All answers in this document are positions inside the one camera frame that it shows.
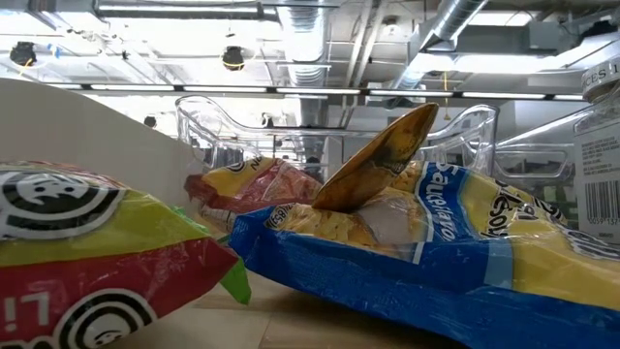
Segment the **blue yellow noodle packet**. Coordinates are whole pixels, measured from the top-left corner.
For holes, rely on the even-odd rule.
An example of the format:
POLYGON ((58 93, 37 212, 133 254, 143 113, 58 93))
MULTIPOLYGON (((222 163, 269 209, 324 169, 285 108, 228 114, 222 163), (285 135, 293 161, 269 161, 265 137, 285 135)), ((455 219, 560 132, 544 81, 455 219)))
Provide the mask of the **blue yellow noodle packet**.
POLYGON ((620 349, 620 248, 463 167, 413 162, 351 213, 241 214, 230 244, 272 281, 473 349, 620 349))

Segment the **black round ceiling lamp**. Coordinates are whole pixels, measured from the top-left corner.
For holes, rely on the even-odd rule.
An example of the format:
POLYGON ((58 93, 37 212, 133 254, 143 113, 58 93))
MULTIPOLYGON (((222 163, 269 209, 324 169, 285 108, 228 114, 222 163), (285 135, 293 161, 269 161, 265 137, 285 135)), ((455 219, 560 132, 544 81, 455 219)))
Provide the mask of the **black round ceiling lamp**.
POLYGON ((223 66, 229 71, 241 71, 245 67, 242 47, 226 47, 221 60, 223 66))
POLYGON ((34 65, 37 62, 34 45, 32 42, 17 42, 10 51, 11 61, 22 67, 34 65))

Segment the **white rectangular tray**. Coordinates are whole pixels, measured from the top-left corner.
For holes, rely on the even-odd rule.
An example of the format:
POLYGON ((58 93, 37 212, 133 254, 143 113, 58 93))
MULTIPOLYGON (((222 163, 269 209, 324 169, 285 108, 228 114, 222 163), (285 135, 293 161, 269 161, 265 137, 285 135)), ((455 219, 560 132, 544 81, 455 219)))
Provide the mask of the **white rectangular tray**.
POLYGON ((108 175, 192 209, 189 145, 75 92, 0 79, 0 161, 46 161, 108 175))

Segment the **narrow clear plastic container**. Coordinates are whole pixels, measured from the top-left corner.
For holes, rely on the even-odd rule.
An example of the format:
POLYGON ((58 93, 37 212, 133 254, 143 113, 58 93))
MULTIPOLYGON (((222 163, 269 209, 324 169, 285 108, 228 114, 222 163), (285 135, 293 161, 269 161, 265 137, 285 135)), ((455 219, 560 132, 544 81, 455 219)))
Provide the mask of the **narrow clear plastic container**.
POLYGON ((574 125, 585 109, 502 141, 495 154, 501 180, 559 208, 577 229, 574 125))

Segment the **wide clear plastic container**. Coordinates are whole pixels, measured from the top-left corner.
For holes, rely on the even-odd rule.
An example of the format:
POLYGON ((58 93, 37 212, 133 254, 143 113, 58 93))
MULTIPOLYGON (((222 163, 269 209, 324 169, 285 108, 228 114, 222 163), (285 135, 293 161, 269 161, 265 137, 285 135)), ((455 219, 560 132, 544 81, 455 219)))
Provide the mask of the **wide clear plastic container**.
MULTIPOLYGON (((262 125, 251 127, 235 120, 213 99, 198 95, 182 97, 175 106, 179 138, 205 152, 201 160, 209 170, 265 156, 280 158, 324 179, 338 168, 328 159, 330 141, 340 142, 340 161, 345 162, 349 140, 368 142, 378 135, 345 127, 278 125, 268 114, 261 117, 262 125)), ((414 158, 458 164, 491 175, 499 114, 497 107, 485 104, 465 109, 444 128, 430 132, 414 158)))

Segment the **long ceiling light strip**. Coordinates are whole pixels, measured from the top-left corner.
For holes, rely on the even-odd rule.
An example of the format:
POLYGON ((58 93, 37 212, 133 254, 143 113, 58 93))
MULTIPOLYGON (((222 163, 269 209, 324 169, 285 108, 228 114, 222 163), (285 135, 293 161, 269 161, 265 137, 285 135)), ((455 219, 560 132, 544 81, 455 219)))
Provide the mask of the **long ceiling light strip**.
POLYGON ((558 102, 583 102, 578 94, 478 92, 450 90, 396 90, 383 88, 328 88, 328 87, 282 87, 282 86, 236 86, 236 85, 169 85, 169 84, 113 84, 113 83, 50 83, 49 86, 73 91, 113 92, 198 92, 211 94, 270 94, 299 96, 371 96, 404 98, 456 98, 533 100, 558 102))

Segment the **silver ribbed ventilation duct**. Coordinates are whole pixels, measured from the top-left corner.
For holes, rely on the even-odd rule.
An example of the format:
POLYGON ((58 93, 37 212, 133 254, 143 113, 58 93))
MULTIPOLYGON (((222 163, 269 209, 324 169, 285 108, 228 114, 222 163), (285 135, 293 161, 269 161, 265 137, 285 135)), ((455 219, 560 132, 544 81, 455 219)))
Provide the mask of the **silver ribbed ventilation duct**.
POLYGON ((277 14, 283 29, 291 85, 324 86, 328 13, 324 0, 287 0, 277 14))

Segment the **red yellow noodle packet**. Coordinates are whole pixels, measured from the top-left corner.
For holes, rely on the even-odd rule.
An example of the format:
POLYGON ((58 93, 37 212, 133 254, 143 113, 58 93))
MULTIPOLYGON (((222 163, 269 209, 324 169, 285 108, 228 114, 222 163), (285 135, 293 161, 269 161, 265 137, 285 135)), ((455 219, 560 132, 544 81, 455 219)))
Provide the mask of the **red yellow noodle packet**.
POLYGON ((198 221, 222 234, 233 230, 239 214, 266 206, 310 204, 321 187, 290 163, 264 157, 190 174, 184 184, 198 221))

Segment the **spice jar with white lid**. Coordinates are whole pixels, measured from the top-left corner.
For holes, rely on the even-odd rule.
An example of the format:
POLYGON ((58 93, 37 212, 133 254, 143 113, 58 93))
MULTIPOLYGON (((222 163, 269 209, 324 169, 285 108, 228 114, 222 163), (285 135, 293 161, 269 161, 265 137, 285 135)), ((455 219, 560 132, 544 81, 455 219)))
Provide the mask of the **spice jar with white lid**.
POLYGON ((582 77, 590 106, 573 127, 579 229, 620 245, 620 55, 582 77))

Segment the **green pink noodle packet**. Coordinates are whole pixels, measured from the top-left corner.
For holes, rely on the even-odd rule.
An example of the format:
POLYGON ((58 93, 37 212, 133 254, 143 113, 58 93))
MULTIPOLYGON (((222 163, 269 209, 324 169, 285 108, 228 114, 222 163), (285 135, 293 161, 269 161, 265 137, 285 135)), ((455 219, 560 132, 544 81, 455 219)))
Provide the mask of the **green pink noodle packet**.
POLYGON ((153 196, 75 167, 0 163, 0 349, 101 349, 214 286, 240 259, 153 196))

